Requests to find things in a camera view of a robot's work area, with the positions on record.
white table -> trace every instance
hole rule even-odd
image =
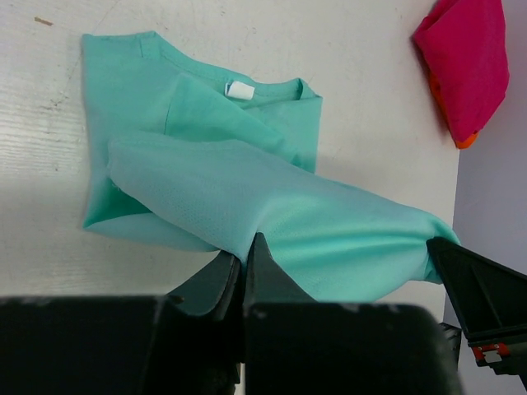
[[[458,152],[409,37],[434,0],[4,0],[0,4],[0,293],[173,289],[214,254],[106,239],[80,222],[88,185],[82,33],[156,30],[257,80],[305,78],[324,97],[319,170],[451,223]],[[35,17],[53,22],[48,26]],[[444,288],[388,300],[441,320]]]

garment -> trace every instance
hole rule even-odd
[[[467,148],[509,83],[501,0],[440,0],[413,39],[450,133],[459,148]]]
[[[372,301],[411,279],[439,281],[426,241],[457,241],[449,226],[313,174],[320,98],[303,81],[261,86],[184,58],[154,34],[85,36],[84,49],[88,230],[223,249],[242,262],[263,232],[276,262],[317,300]],[[198,81],[160,56],[226,78]],[[226,98],[230,79],[255,86],[254,98]]]

folded pink garment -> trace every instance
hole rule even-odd
[[[439,0],[413,39],[439,82],[452,137],[466,141],[492,117],[509,83],[501,0]]]

white tag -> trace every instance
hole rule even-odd
[[[243,82],[233,81],[225,84],[225,96],[233,99],[251,100],[254,95],[254,86]]]

turquoise fabric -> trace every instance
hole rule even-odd
[[[433,215],[313,174],[321,99],[302,81],[259,84],[198,63],[155,33],[83,38],[91,193],[84,226],[245,261],[263,232],[317,300],[376,300],[438,282]],[[231,100],[224,85],[255,86]]]

